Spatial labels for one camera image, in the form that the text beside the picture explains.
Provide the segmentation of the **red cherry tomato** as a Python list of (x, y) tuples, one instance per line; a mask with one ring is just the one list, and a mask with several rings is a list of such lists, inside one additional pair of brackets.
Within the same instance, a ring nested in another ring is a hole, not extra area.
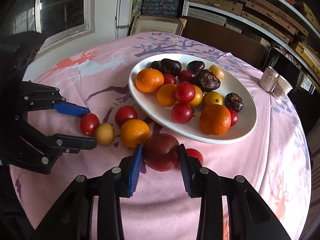
[(131, 119), (137, 119), (138, 114), (136, 110), (130, 106), (130, 105), (125, 105), (120, 107), (114, 116), (116, 124), (121, 127), (125, 122)]
[(188, 149), (186, 149), (186, 153), (190, 157), (197, 158), (200, 161), (201, 165), (203, 165), (204, 159), (203, 159), (203, 155), (201, 154), (201, 152), (199, 152), (198, 150), (193, 149), (193, 148), (188, 148)]
[(99, 125), (100, 121), (93, 113), (85, 114), (80, 121), (81, 132), (85, 135), (93, 135)]

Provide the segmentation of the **yellow-green small fruit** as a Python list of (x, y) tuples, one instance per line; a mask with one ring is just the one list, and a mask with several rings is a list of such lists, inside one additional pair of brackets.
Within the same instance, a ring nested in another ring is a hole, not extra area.
[(100, 124), (95, 132), (94, 138), (99, 145), (106, 146), (111, 144), (115, 137), (114, 127), (111, 124), (103, 123)]

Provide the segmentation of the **large red plum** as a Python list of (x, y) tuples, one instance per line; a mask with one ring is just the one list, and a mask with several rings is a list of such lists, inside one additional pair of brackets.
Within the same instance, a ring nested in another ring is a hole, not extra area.
[(143, 159), (153, 170), (165, 172), (178, 164), (178, 140), (170, 134), (152, 135), (143, 145)]

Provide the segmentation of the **dark passion fruit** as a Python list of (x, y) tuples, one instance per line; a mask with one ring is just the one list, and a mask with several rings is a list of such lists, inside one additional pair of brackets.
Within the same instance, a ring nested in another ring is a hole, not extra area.
[(162, 59), (160, 61), (160, 72), (163, 74), (171, 74), (176, 77), (182, 70), (182, 65), (179, 61), (171, 59)]

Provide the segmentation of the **large orange on plate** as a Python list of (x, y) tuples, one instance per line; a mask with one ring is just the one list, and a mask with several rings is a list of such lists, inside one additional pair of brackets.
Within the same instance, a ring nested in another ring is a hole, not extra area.
[(200, 127), (210, 135), (222, 135), (231, 126), (229, 110), (219, 104), (207, 106), (200, 115)]

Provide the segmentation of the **pink deer tablecloth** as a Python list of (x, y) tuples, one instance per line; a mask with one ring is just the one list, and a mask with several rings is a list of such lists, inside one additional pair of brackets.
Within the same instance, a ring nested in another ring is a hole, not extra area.
[[(250, 183), (285, 229), (299, 239), (311, 197), (310, 157), (300, 118), (289, 98), (276, 100), (259, 85), (262, 72), (230, 53), (166, 33), (142, 33), (58, 58), (38, 57), (26, 79), (57, 87), (62, 96), (89, 108), (100, 121), (97, 147), (64, 153), (50, 174), (10, 166), (16, 195), (33, 228), (73, 182), (103, 178), (142, 145), (132, 197), (120, 199), (125, 239), (195, 239), (203, 198), (189, 197), (178, 153), (196, 151), (208, 174)], [(223, 98), (240, 96), (234, 122), (228, 103), (189, 106), (191, 83), (164, 84), (149, 64), (162, 59), (182, 66), (217, 64)]]

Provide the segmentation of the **white oval plate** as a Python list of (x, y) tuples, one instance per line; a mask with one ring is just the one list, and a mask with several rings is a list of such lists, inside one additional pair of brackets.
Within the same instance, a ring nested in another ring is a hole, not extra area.
[[(137, 74), (151, 68), (160, 71), (160, 61), (179, 61), (178, 76), (163, 74), (164, 85), (155, 93), (143, 93), (135, 85)], [(186, 138), (205, 143), (227, 144), (250, 135), (257, 123), (257, 108), (245, 86), (231, 73), (222, 80), (208, 71), (212, 62), (185, 54), (158, 54), (137, 63), (129, 74), (129, 90), (136, 103), (155, 122)], [(209, 105), (225, 106), (231, 126), (222, 135), (210, 135), (200, 127), (200, 115)]]

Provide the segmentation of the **framed panel leaning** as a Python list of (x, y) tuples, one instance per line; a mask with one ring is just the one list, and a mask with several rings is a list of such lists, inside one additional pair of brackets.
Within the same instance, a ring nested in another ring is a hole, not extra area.
[(136, 15), (130, 36), (147, 32), (181, 35), (186, 23), (187, 20), (183, 18)]

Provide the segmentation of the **white paper cup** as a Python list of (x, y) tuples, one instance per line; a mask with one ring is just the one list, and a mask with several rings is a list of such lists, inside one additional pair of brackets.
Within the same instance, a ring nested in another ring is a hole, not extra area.
[(276, 99), (283, 99), (287, 94), (292, 90), (290, 83), (281, 75), (278, 76), (278, 79), (271, 90), (271, 95)]

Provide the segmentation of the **pink drink can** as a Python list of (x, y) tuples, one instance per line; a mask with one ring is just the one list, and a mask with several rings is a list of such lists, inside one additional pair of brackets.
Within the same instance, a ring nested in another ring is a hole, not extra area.
[(266, 91), (271, 92), (274, 85), (276, 84), (278, 80), (279, 74), (277, 71), (275, 71), (272, 67), (268, 66), (262, 75), (262, 77), (259, 80), (260, 87)]

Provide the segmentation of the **dark brown board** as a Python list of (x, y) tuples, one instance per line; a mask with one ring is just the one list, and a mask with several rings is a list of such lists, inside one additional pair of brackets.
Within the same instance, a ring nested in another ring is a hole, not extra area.
[(262, 69), (265, 47), (259, 42), (231, 29), (202, 19), (184, 16), (187, 20), (182, 36), (214, 47)]

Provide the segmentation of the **white shelving unit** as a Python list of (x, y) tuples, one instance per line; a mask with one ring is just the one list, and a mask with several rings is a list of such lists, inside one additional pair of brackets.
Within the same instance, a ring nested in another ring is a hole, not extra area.
[(287, 0), (183, 0), (182, 14), (260, 35), (319, 84), (317, 54), (310, 45), (319, 42), (319, 29)]

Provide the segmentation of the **window with white frame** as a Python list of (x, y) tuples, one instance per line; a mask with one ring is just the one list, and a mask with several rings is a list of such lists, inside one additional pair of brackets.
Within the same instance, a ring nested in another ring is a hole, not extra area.
[(41, 50), (84, 35), (94, 25), (94, 0), (1, 0), (1, 37), (36, 31)]

